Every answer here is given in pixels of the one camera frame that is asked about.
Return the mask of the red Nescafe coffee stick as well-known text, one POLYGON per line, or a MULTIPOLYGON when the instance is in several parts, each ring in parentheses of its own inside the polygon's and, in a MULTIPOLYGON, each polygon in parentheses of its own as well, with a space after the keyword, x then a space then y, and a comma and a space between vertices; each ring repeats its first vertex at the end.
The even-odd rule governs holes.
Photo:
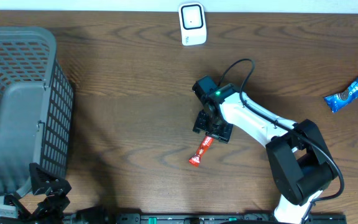
POLYGON ((210 148, 210 146, 212 145, 214 139, 212 137, 206 136, 203 141, 201 142, 201 144, 199 145, 197 151, 195 152, 195 155, 192 156, 188 162, 195 166, 198 167, 201 163, 201 158, 203 157, 203 155, 205 154, 205 152, 210 148))

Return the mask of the blue Oreo cookie pack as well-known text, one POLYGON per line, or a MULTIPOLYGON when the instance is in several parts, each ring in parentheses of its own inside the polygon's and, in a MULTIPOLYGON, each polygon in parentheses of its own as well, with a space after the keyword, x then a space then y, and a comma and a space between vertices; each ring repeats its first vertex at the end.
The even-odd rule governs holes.
POLYGON ((333 113, 337 113, 356 98, 358 98, 358 77, 344 91, 325 96, 324 101, 333 113))

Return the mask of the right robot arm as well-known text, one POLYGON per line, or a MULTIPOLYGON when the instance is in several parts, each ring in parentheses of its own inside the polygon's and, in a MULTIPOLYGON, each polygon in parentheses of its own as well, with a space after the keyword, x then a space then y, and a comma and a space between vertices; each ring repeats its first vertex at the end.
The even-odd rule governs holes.
POLYGON ((193 92, 203 105, 193 127, 206 140, 227 143, 237 126, 266 150, 273 180, 281 193, 273 217, 278 222, 305 223, 311 207, 332 180, 339 177, 317 125, 280 116, 253 102, 238 87, 220 87, 209 76, 195 82, 193 92))

